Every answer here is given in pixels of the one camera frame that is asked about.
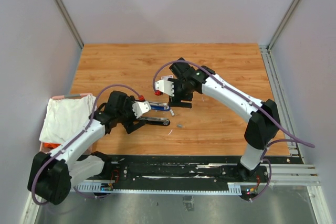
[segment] metal floor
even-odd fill
[[[254,203],[238,196],[194,196],[187,211],[182,195],[113,194],[84,199],[71,193],[59,206],[40,207],[35,224],[56,223],[317,223],[305,187],[269,188]]]

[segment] wire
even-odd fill
[[[251,194],[252,192],[256,191],[260,185],[260,176],[257,175],[257,185],[251,189],[248,190],[247,194]]]
[[[310,148],[315,148],[314,144],[305,142],[303,140],[301,140],[300,138],[294,136],[293,134],[291,134],[289,131],[287,131],[284,127],[282,127],[270,114],[268,114],[263,108],[261,108],[260,106],[258,106],[255,102],[253,102],[252,100],[250,100],[249,98],[245,97],[243,94],[239,93],[238,91],[236,91],[235,89],[229,87],[228,85],[225,85],[224,83],[222,83],[220,80],[218,80],[215,76],[213,76],[209,71],[207,71],[205,68],[201,67],[198,64],[195,64],[193,62],[190,61],[186,61],[186,60],[174,60],[174,61],[170,61],[166,64],[164,64],[162,67],[160,67],[158,69],[158,71],[155,73],[154,78],[153,78],[153,89],[154,91],[156,91],[155,89],[155,80],[159,74],[159,72],[166,66],[173,64],[173,63],[187,63],[190,65],[193,65],[199,69],[201,69],[203,72],[205,72],[207,75],[209,75],[210,78],[212,78],[215,82],[217,82],[221,87],[226,88],[227,90],[231,91],[232,93],[236,94],[237,96],[239,96],[240,98],[244,99],[246,102],[248,102],[250,105],[254,106],[255,108],[257,108],[259,111],[261,111],[268,119],[270,119],[272,121],[272,123],[281,131],[283,131],[286,135],[290,136],[292,139],[294,139],[296,143],[300,143],[303,144],[307,147]]]
[[[109,183],[109,186],[110,187],[112,187],[113,185],[112,185],[112,180],[113,180],[113,176],[114,176],[114,172],[116,172],[117,173],[117,178],[116,178],[116,180],[115,180],[115,184],[118,182],[118,180],[119,180],[119,171],[118,170],[113,170],[113,172],[112,172],[112,176],[111,176],[111,179],[110,179],[110,183]]]
[[[215,82],[217,82],[218,84],[220,85],[223,85],[221,81],[219,81],[216,77],[214,77],[208,70],[206,70],[205,68],[201,67],[200,65],[196,64],[196,63],[193,63],[191,61],[186,61],[186,60],[173,60],[173,61],[170,61],[166,64],[164,64],[162,67],[160,67],[158,69],[158,71],[155,73],[154,77],[153,77],[153,89],[154,91],[156,91],[155,89],[155,80],[157,78],[157,75],[160,73],[160,71],[165,68],[166,66],[170,65],[170,64],[173,64],[173,63],[188,63],[190,65],[193,65],[199,69],[201,69],[203,72],[205,72],[210,78],[212,78]]]
[[[262,161],[268,163],[268,167],[269,167],[268,180],[267,180],[267,183],[266,183],[265,187],[261,190],[261,192],[258,193],[258,195],[256,195],[253,199],[250,198],[250,201],[251,201],[251,202],[253,202],[253,201],[256,200],[257,198],[259,198],[259,197],[266,191],[266,189],[267,189],[268,186],[269,186],[269,183],[271,182],[271,178],[272,178],[272,167],[271,167],[271,162],[270,162],[268,159],[266,159],[266,158],[264,158]]]
[[[114,172],[117,172],[117,178],[116,178],[116,181],[114,182],[115,184],[118,182],[119,180],[119,171],[118,170],[113,170]]]
[[[64,152],[72,143],[74,143],[74,141],[76,141],[80,136],[83,135],[84,132],[87,131],[87,129],[90,127],[92,121],[93,121],[93,116],[94,116],[94,110],[97,106],[97,102],[98,102],[98,99],[99,97],[101,96],[101,94],[106,90],[106,89],[109,89],[109,88],[112,88],[112,87],[123,87],[123,88],[127,88],[131,91],[133,91],[138,97],[140,97],[140,94],[138,92],[136,92],[133,88],[127,86],[127,85],[124,85],[124,84],[112,84],[112,85],[109,85],[105,88],[103,88],[97,95],[95,101],[94,101],[94,104],[93,104],[93,108],[92,108],[92,113],[91,113],[91,117],[90,117],[90,121],[89,123],[86,125],[85,129],[82,130],[80,133],[78,133],[78,135],[76,135],[71,141],[69,141],[69,143],[67,143],[63,149],[61,149],[59,152],[57,152],[54,156],[52,156],[50,159],[47,160],[47,162],[45,162],[41,168],[37,171],[36,175],[35,175],[35,178],[33,180],[33,184],[32,184],[32,191],[31,191],[31,198],[33,199],[33,202],[39,206],[42,206],[42,205],[45,205],[48,203],[48,201],[44,201],[44,202],[40,202],[37,200],[36,198],[36,192],[35,192],[35,189],[36,189],[36,184],[37,184],[37,181],[38,181],[38,178],[40,177],[41,173],[43,172],[43,170],[54,160],[56,159],[59,155],[61,155],[62,152]]]

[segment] white bracket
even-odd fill
[[[174,96],[174,83],[172,81],[159,80],[155,83],[155,89],[170,97]]]
[[[132,104],[132,110],[136,118],[151,110],[149,102],[135,102]]]

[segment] wooden surface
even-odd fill
[[[164,63],[184,57],[216,71],[224,80],[253,97],[272,98],[264,63],[257,44],[85,44],[71,93],[98,92],[107,85],[122,83],[136,89],[148,101],[168,102],[157,97],[152,79]],[[170,75],[165,68],[159,77]],[[125,88],[117,88],[134,95]],[[98,101],[107,101],[112,90]],[[146,115],[167,117],[170,126],[145,125],[127,135],[122,125],[100,139],[95,151],[107,154],[241,155],[246,142],[246,123],[216,100],[194,93],[193,108]],[[274,145],[268,154],[287,155],[286,143]]]

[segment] aluminum frame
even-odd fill
[[[83,49],[84,47],[84,42],[83,40],[81,39],[65,5],[63,4],[63,1],[62,0],[54,0],[57,7],[58,7],[58,10],[59,12],[62,14],[63,18],[64,18],[64,21],[67,23],[68,27],[69,27],[69,30],[71,31],[74,39],[76,40],[77,44],[79,45],[79,47],[81,49]]]
[[[292,17],[294,11],[296,10],[296,8],[298,7],[298,5],[300,4],[301,0],[293,0],[292,3],[290,4],[288,10],[286,11],[284,17],[282,18],[279,26],[277,27],[276,31],[274,32],[272,39],[270,40],[269,45],[267,46],[268,49],[272,49],[274,44],[277,42],[280,34],[282,33],[283,29],[285,28],[285,26],[287,25],[289,19]]]

